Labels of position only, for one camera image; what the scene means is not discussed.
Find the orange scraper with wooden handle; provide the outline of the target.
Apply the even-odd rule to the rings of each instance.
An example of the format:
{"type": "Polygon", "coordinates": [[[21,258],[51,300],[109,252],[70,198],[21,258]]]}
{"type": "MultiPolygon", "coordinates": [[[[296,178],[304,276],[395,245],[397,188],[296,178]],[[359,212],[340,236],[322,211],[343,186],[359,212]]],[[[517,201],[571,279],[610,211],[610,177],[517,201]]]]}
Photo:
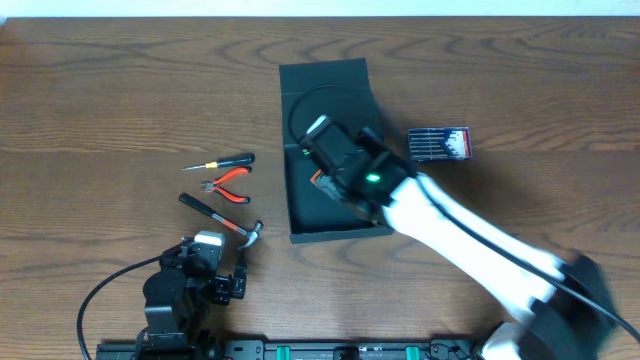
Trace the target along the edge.
{"type": "Polygon", "coordinates": [[[318,188],[323,188],[324,187],[324,177],[325,174],[323,173],[322,170],[317,170],[312,177],[310,178],[310,182],[318,187],[318,188]]]}

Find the small black handled claw hammer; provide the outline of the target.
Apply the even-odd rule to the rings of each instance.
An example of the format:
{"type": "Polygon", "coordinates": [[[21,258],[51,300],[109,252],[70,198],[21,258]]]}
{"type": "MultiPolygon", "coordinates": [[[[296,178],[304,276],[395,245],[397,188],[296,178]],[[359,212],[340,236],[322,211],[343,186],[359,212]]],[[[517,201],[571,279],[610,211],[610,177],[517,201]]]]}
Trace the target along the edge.
{"type": "Polygon", "coordinates": [[[260,233],[264,228],[264,223],[260,220],[257,220],[251,229],[245,229],[235,222],[229,220],[227,217],[222,216],[213,208],[209,207],[208,205],[204,204],[188,193],[181,193],[178,199],[180,202],[189,206],[190,208],[218,221],[219,223],[243,236],[246,239],[246,242],[241,246],[241,249],[249,248],[260,238],[260,233]]]}

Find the blue precision screwdriver set case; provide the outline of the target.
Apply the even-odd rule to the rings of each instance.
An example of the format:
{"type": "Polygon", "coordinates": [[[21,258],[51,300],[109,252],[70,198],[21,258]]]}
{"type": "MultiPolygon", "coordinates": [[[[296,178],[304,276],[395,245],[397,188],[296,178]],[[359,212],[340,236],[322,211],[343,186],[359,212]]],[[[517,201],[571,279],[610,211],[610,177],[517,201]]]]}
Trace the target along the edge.
{"type": "Polygon", "coordinates": [[[464,161],[472,157],[468,127],[408,130],[410,158],[417,162],[464,161]]]}

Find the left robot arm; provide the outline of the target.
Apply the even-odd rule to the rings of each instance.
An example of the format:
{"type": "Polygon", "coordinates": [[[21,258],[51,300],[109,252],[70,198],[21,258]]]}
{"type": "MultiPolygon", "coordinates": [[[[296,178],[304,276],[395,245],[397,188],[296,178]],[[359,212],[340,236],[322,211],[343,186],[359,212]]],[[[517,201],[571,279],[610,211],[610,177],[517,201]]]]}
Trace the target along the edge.
{"type": "Polygon", "coordinates": [[[248,266],[238,253],[234,272],[217,273],[222,247],[183,241],[162,253],[160,271],[143,286],[148,326],[136,339],[134,359],[223,359],[223,346],[204,321],[212,306],[227,306],[246,293],[248,266]]]}

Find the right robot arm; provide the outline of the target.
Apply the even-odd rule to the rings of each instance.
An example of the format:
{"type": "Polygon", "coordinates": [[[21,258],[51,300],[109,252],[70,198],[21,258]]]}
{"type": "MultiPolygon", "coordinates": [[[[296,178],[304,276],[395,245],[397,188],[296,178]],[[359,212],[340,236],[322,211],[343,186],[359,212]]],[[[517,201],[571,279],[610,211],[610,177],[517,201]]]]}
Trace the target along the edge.
{"type": "Polygon", "coordinates": [[[638,331],[615,310],[599,267],[566,262],[506,234],[466,209],[369,130],[308,130],[306,154],[343,204],[381,215],[487,290],[512,317],[475,352],[478,359],[595,359],[618,328],[638,331]]]}

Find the dark green gift box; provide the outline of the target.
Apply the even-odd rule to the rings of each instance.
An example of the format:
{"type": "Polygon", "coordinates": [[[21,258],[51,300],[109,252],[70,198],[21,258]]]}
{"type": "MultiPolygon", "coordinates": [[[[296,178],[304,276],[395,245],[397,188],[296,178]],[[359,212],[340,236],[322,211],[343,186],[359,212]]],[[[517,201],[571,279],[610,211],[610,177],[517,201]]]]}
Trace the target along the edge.
{"type": "Polygon", "coordinates": [[[366,60],[282,65],[279,74],[291,242],[392,234],[376,210],[388,178],[374,167],[384,135],[366,60]]]}

